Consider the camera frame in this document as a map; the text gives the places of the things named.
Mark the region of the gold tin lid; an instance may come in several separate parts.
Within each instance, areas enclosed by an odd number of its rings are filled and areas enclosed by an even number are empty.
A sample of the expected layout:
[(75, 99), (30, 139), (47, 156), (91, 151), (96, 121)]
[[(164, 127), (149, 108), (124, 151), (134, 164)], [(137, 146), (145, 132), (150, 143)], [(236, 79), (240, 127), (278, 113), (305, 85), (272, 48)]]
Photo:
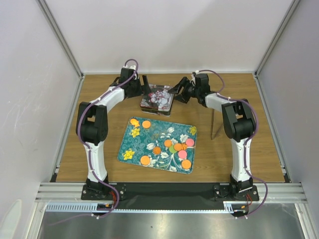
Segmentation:
[(151, 93), (142, 97), (140, 105), (167, 109), (173, 103), (173, 94), (168, 93), (172, 86), (149, 84)]

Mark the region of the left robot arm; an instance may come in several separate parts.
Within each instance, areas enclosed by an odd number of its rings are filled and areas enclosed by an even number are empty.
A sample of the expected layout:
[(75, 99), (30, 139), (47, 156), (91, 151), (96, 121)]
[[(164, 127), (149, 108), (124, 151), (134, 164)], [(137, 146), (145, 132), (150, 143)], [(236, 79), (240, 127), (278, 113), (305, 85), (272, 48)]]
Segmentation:
[(118, 76), (107, 91), (90, 102), (81, 102), (78, 108), (76, 134), (83, 144), (88, 163), (88, 176), (82, 189), (82, 200), (103, 200), (115, 188), (109, 184), (104, 159), (104, 142), (108, 135), (108, 113), (127, 98), (143, 95), (149, 87), (143, 76), (141, 84), (138, 66), (122, 67)]

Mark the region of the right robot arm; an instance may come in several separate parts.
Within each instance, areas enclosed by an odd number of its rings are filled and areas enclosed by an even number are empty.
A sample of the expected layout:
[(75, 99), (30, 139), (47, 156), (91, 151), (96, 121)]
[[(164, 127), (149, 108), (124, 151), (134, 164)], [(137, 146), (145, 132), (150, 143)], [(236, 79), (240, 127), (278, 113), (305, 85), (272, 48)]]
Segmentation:
[(255, 112), (244, 100), (235, 100), (212, 91), (209, 76), (205, 73), (193, 73), (189, 80), (181, 81), (168, 91), (174, 99), (184, 104), (190, 98), (198, 103), (222, 113), (223, 127), (232, 145), (233, 167), (230, 175), (229, 194), (235, 200), (241, 200), (253, 188), (253, 177), (250, 170), (250, 145), (258, 124)]

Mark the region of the metal tongs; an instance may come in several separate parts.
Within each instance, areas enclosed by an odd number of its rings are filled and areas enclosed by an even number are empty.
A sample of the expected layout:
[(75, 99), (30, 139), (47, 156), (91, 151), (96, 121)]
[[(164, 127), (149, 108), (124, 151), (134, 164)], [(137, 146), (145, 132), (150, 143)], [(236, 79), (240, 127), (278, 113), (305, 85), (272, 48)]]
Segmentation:
[(210, 136), (211, 140), (214, 140), (223, 128), (222, 113), (217, 110), (212, 110), (211, 114), (211, 129)]

